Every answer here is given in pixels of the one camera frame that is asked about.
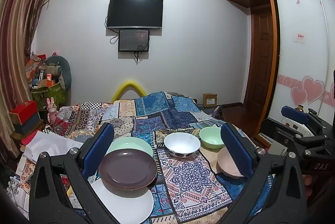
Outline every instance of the screw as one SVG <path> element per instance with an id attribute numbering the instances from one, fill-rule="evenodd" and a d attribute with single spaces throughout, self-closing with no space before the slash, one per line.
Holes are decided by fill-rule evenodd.
<path id="1" fill-rule="evenodd" d="M 70 148 L 69 152 L 70 152 L 70 154 L 72 154 L 72 155 L 77 154 L 77 152 L 78 152 L 78 148 Z"/>
<path id="2" fill-rule="evenodd" d="M 45 152 L 45 151 L 44 151 L 44 152 L 41 152 L 41 153 L 40 153 L 40 158 L 42 158 L 42 159 L 45 158 L 45 157 L 46 157 L 46 154 L 47 154 L 47 152 Z"/>
<path id="3" fill-rule="evenodd" d="M 260 154 L 260 155 L 264 155 L 265 154 L 265 149 L 264 148 L 257 148 L 257 153 Z"/>
<path id="4" fill-rule="evenodd" d="M 295 153 L 292 152 L 292 151 L 290 151 L 290 152 L 289 152 L 289 157 L 292 158 L 292 159 L 294 159 L 294 158 L 295 158 Z"/>

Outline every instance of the white bowl with black spots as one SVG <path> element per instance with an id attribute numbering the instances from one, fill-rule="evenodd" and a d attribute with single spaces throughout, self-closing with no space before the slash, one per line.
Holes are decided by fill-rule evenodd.
<path id="1" fill-rule="evenodd" d="M 179 158 L 187 158 L 200 147 L 200 141 L 190 133 L 171 133 L 164 139 L 164 145 Z"/>

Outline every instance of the patchwork bedspread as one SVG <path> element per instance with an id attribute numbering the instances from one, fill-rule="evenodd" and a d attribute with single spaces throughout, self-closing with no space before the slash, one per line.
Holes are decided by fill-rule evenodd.
<path id="1" fill-rule="evenodd" d="M 246 183 L 244 178 L 231 179 L 217 170 L 215 151 L 201 147 L 193 156 L 180 159 L 166 149 L 164 138 L 170 133 L 182 131 L 199 137 L 200 129 L 213 125 L 220 127 L 225 123 L 200 111 L 187 96 L 157 92 L 134 100 L 118 100 L 113 104 L 84 102 L 62 107 L 54 132 L 83 143 L 105 122 L 113 125 L 114 139 L 133 136 L 143 139 L 153 148 L 158 179 L 151 188 L 154 208 L 144 223 L 216 223 Z M 26 163 L 21 178 L 24 181 L 21 188 L 28 193 L 32 165 Z M 100 176 L 96 173 L 88 180 L 93 183 L 98 178 Z M 269 176 L 253 213 L 262 208 L 271 184 L 272 177 Z M 76 211 L 84 214 L 74 193 L 70 200 Z"/>

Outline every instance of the wooden floor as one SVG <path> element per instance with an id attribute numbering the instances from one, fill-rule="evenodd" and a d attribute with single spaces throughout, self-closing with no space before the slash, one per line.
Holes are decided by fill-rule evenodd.
<path id="1" fill-rule="evenodd" d="M 249 137 L 253 137 L 259 120 L 259 114 L 247 110 L 245 107 L 236 106 L 223 109 L 225 120 L 240 128 Z"/>

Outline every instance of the blue gripper pad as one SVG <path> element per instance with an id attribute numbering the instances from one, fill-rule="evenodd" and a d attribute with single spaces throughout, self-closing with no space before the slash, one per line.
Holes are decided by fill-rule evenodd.
<path id="1" fill-rule="evenodd" d="M 296 121 L 302 125 L 307 124 L 309 122 L 308 115 L 302 111 L 298 111 L 294 108 L 289 106 L 284 106 L 281 109 L 281 114 L 288 119 Z"/>
<path id="2" fill-rule="evenodd" d="M 233 125 L 229 127 L 228 124 L 230 123 L 226 123 L 221 127 L 221 139 L 227 147 L 240 173 L 250 179 L 254 174 L 252 169 L 252 158 L 238 140 L 238 138 L 235 136 L 233 130 L 236 132 L 237 130 L 235 128 L 232 130 Z"/>
<path id="3" fill-rule="evenodd" d="M 82 173 L 85 178 L 94 175 L 98 170 L 98 167 L 113 139 L 114 128 L 111 124 L 108 124 L 84 159 L 84 168 Z"/>

